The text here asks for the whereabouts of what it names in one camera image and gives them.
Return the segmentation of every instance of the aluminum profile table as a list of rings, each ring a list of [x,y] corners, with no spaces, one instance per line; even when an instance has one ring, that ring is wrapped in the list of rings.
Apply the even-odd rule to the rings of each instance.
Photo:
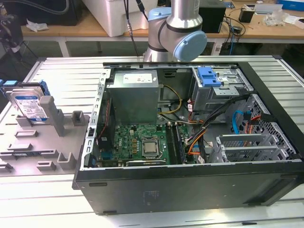
[[[137,57],[47,58],[37,62],[25,81],[44,79],[64,113],[93,109],[92,90],[104,62],[138,62]],[[272,56],[199,57],[199,62],[247,61],[304,131],[302,78],[283,60]],[[16,111],[10,104],[0,114],[0,134],[13,132]],[[210,209],[163,213],[97,216],[80,190],[72,190],[73,175],[0,178],[1,227],[304,227],[304,185],[270,207]]]

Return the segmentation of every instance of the light blue joint cap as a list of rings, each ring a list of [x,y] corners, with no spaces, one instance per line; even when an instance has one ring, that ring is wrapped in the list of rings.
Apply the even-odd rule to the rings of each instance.
[[[197,58],[204,51],[206,45],[206,34],[203,31],[195,31],[178,43],[173,55],[179,61],[189,62]]]
[[[148,21],[167,18],[171,14],[171,7],[159,7],[150,10]]]

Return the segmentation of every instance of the wooden table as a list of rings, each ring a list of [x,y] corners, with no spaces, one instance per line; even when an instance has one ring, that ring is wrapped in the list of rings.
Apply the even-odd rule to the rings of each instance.
[[[240,9],[246,2],[233,2],[235,9]],[[304,17],[304,12],[285,10],[290,15]],[[231,13],[230,17],[238,20],[239,10]],[[246,32],[239,40],[240,43],[304,43],[304,29],[295,25],[287,24],[282,27],[268,27],[263,25],[264,16],[253,15],[251,23],[244,23]],[[49,26],[49,30],[33,32],[22,26],[25,40],[35,41],[57,41],[63,57],[69,57],[66,45],[67,41],[97,41],[98,50],[101,51],[100,41],[131,41],[129,33],[126,32],[119,37],[109,37],[105,30],[99,25],[93,15],[85,11],[83,18],[76,26]],[[148,41],[148,30],[139,29],[133,31],[135,41]],[[222,44],[229,35],[227,24],[223,24],[219,33],[208,33],[208,42],[213,42],[212,55],[219,55]]]

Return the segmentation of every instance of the plastic bag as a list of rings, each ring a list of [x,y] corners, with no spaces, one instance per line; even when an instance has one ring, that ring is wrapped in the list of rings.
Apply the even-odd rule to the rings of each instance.
[[[267,26],[284,26],[285,23],[283,22],[283,20],[285,20],[288,16],[288,13],[284,13],[282,9],[279,9],[277,11],[274,11],[272,14],[267,14],[263,19],[263,23]]]

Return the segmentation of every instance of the white container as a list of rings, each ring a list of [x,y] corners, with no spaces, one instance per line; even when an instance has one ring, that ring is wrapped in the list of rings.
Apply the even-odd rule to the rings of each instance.
[[[128,31],[123,0],[82,0],[110,37]],[[142,0],[146,15],[157,7],[157,0]],[[129,0],[129,18],[132,30],[148,29],[148,22],[139,11],[135,0]]]

